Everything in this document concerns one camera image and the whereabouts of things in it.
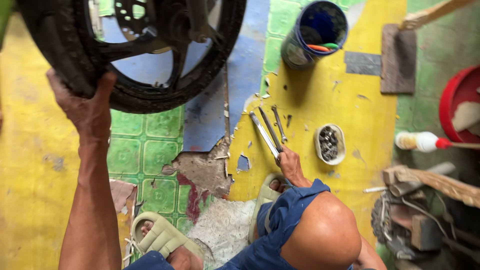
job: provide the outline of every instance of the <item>white bottle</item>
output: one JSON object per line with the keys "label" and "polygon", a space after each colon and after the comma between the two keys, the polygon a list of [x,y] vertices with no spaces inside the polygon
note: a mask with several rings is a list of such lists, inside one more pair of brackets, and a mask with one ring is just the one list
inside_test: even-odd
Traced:
{"label": "white bottle", "polygon": [[438,137],[428,131],[408,132],[402,131],[395,136],[395,144],[403,150],[418,150],[424,153],[430,153],[437,149],[435,145]]}

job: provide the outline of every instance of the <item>sandal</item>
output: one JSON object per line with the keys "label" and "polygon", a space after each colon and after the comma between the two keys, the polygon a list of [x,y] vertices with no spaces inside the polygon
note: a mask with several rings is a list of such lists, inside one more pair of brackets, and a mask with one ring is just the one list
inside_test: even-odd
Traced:
{"label": "sandal", "polygon": [[[142,227],[145,221],[151,221],[154,225],[144,237]],[[132,225],[132,236],[143,254],[155,250],[166,259],[175,249],[184,246],[202,260],[204,259],[202,248],[182,234],[167,219],[155,212],[145,212],[135,218]]]}
{"label": "sandal", "polygon": [[248,231],[248,241],[250,242],[250,244],[255,241],[253,233],[257,224],[257,214],[260,210],[260,206],[262,206],[262,204],[275,201],[278,197],[280,197],[280,195],[282,195],[280,192],[270,188],[270,183],[273,180],[279,180],[280,184],[286,184],[285,176],[280,172],[271,173],[265,178],[262,187],[260,187],[260,192],[258,193],[257,197],[257,203],[255,204],[255,210],[253,210],[252,221],[250,222],[250,228]]}

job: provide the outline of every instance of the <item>red bucket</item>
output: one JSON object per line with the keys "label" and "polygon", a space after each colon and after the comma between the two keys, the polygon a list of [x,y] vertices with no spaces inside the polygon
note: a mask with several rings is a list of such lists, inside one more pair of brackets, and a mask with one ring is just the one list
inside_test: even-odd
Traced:
{"label": "red bucket", "polygon": [[480,143],[480,137],[468,130],[455,131],[452,118],[460,103],[472,101],[480,103],[480,66],[469,67],[458,72],[447,83],[440,98],[439,117],[445,134],[454,142]]}

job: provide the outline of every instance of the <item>blue bucket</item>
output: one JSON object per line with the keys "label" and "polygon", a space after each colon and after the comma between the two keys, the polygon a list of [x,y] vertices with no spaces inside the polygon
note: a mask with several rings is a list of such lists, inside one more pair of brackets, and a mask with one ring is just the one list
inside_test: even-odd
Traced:
{"label": "blue bucket", "polygon": [[[315,1],[303,8],[295,26],[282,43],[283,61],[293,69],[315,65],[315,60],[341,49],[347,39],[348,23],[343,11],[329,1]],[[319,51],[307,44],[335,43],[337,49]]]}

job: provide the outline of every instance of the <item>white bowl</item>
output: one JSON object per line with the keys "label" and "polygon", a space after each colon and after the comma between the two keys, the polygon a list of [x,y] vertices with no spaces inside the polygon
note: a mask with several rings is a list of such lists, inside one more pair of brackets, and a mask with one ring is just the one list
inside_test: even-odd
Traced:
{"label": "white bowl", "polygon": [[[319,136],[320,136],[320,132],[322,131],[323,128],[329,126],[331,129],[335,130],[336,131],[336,138],[338,140],[338,144],[337,144],[337,147],[338,147],[338,154],[336,156],[335,159],[333,160],[329,160],[329,161],[326,161],[323,159],[322,157],[322,150],[320,148],[320,141],[318,140]],[[345,137],[343,136],[343,131],[342,129],[337,126],[336,124],[325,124],[319,128],[317,128],[315,130],[315,133],[313,134],[313,140],[315,142],[315,148],[317,149],[317,156],[323,160],[323,162],[327,163],[328,165],[337,165],[339,164],[340,162],[342,162],[342,160],[345,158],[345,154],[347,152],[347,148],[345,147]]]}

